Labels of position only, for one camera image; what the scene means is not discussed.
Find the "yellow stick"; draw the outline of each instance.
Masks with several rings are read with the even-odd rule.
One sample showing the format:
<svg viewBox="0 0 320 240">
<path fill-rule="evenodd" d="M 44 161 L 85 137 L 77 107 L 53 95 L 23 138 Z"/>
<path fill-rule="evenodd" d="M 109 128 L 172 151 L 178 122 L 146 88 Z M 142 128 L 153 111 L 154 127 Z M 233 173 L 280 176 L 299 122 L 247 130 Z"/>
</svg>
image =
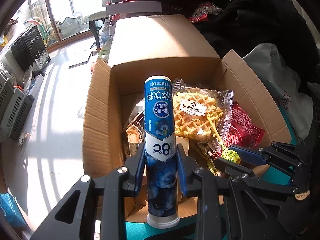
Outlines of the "yellow stick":
<svg viewBox="0 0 320 240">
<path fill-rule="evenodd" d="M 214 130 L 214 133 L 216 134 L 216 137 L 218 139 L 219 142 L 222 142 L 220 135 L 218 134 L 218 131 L 216 129 L 216 127 L 214 126 L 213 122 L 211 121 L 210 117 L 207 116 L 207 119 L 212 127 L 212 129 Z"/>
</svg>

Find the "blue cylindrical tube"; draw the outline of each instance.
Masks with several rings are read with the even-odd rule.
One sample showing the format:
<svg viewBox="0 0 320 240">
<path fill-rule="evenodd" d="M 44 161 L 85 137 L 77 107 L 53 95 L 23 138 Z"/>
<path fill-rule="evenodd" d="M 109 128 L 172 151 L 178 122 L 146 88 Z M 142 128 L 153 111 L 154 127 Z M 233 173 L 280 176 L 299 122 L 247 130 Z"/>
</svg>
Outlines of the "blue cylindrical tube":
<svg viewBox="0 0 320 240">
<path fill-rule="evenodd" d="M 172 84 L 165 76 L 145 81 L 147 223 L 170 228 L 180 221 L 177 201 L 177 147 Z"/>
</svg>

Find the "metal screw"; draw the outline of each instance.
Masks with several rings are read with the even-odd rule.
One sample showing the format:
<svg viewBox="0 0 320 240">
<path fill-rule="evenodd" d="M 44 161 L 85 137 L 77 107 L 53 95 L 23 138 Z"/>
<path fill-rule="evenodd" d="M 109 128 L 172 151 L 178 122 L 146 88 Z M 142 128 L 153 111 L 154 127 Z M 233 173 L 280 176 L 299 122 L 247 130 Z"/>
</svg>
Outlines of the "metal screw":
<svg viewBox="0 0 320 240">
<path fill-rule="evenodd" d="M 117 169 L 117 171 L 119 172 L 119 173 L 125 173 L 125 172 L 127 172 L 127 168 L 126 167 L 120 167 L 120 168 L 118 168 Z"/>
<path fill-rule="evenodd" d="M 202 173 L 202 172 L 204 172 L 204 168 L 202 168 L 202 167 L 195 167 L 195 172 L 196 173 Z"/>
<path fill-rule="evenodd" d="M 235 182 L 238 178 L 239 178 L 239 176 L 236 176 L 236 175 L 232 175 L 232 176 L 231 176 L 231 180 L 232 180 L 233 182 Z"/>
<path fill-rule="evenodd" d="M 249 175 L 247 174 L 247 173 L 243 173 L 242 175 L 241 175 L 241 178 L 243 178 L 243 179 L 246 179 L 246 178 L 248 178 L 249 177 Z"/>
<path fill-rule="evenodd" d="M 88 182 L 90 180 L 90 176 L 89 175 L 83 175 L 82 177 L 81 177 L 81 181 L 82 182 Z"/>
</svg>

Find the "tile floor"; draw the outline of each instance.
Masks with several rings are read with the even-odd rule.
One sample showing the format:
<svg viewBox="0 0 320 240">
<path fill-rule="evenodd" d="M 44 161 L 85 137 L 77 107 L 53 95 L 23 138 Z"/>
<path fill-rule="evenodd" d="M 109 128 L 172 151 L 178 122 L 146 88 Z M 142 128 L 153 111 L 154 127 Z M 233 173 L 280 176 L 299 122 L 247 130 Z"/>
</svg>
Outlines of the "tile floor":
<svg viewBox="0 0 320 240">
<path fill-rule="evenodd" d="M 84 174 L 82 162 L 84 109 L 90 85 L 87 64 L 69 68 L 94 38 L 88 38 L 50 53 L 51 62 L 38 97 L 33 102 L 23 131 L 29 138 L 19 147 L 9 139 L 2 143 L 4 178 L 34 231 Z"/>
</svg>

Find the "gray plastic basket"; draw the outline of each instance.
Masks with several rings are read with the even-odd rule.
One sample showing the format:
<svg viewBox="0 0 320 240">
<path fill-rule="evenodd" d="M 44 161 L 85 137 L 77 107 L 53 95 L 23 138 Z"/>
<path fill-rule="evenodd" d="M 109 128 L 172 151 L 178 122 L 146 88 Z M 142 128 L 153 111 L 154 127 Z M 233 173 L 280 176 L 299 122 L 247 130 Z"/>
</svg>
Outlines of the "gray plastic basket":
<svg viewBox="0 0 320 240">
<path fill-rule="evenodd" d="M 1 71 L 0 72 L 0 120 L 2 119 L 3 113 L 13 95 L 12 84 L 7 76 Z"/>
<path fill-rule="evenodd" d="M 27 96 L 16 88 L 1 121 L 1 142 L 8 137 L 13 140 L 18 139 L 31 106 Z"/>
</svg>

